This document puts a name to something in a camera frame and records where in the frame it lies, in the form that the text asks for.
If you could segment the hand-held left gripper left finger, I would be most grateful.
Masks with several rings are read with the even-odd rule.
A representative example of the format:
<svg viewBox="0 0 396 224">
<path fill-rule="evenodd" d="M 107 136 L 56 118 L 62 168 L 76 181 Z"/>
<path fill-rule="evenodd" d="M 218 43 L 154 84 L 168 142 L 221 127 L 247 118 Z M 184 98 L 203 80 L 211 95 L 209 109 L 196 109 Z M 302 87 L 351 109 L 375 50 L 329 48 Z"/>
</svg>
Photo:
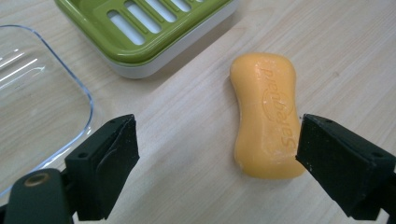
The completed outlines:
<svg viewBox="0 0 396 224">
<path fill-rule="evenodd" d="M 109 217 L 139 160 L 135 126 L 132 114 L 112 119 L 65 158 L 79 220 Z"/>
</svg>

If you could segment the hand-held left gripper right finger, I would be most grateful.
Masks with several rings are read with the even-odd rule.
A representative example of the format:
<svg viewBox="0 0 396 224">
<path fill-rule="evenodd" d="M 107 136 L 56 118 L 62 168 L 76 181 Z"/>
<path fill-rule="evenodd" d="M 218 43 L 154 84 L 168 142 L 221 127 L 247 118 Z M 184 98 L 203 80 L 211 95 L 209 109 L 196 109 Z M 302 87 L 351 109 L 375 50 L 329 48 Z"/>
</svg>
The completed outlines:
<svg viewBox="0 0 396 224">
<path fill-rule="evenodd" d="M 305 114 L 296 160 L 343 212 L 375 220 L 380 211 L 396 221 L 396 157 L 337 122 Z"/>
</svg>

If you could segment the orange soap bar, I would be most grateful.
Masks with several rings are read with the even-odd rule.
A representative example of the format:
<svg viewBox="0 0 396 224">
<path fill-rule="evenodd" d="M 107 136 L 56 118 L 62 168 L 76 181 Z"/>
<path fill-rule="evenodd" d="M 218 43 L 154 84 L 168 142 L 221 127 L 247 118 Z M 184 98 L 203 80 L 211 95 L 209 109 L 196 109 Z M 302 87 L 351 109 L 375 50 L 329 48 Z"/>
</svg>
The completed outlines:
<svg viewBox="0 0 396 224">
<path fill-rule="evenodd" d="M 246 53 L 233 61 L 230 79 L 240 112 L 236 164 L 256 178 L 301 175 L 304 167 L 295 159 L 301 126 L 292 63 L 272 53 Z"/>
</svg>

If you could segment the green and white soap dish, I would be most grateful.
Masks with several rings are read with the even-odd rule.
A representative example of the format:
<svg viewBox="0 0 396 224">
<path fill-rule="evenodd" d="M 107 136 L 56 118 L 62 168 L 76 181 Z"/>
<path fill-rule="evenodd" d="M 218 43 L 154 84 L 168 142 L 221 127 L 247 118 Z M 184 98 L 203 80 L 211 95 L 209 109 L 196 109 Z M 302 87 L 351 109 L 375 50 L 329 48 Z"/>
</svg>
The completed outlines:
<svg viewBox="0 0 396 224">
<path fill-rule="evenodd" d="M 228 19 L 239 0 L 54 0 L 121 76 L 149 77 Z"/>
</svg>

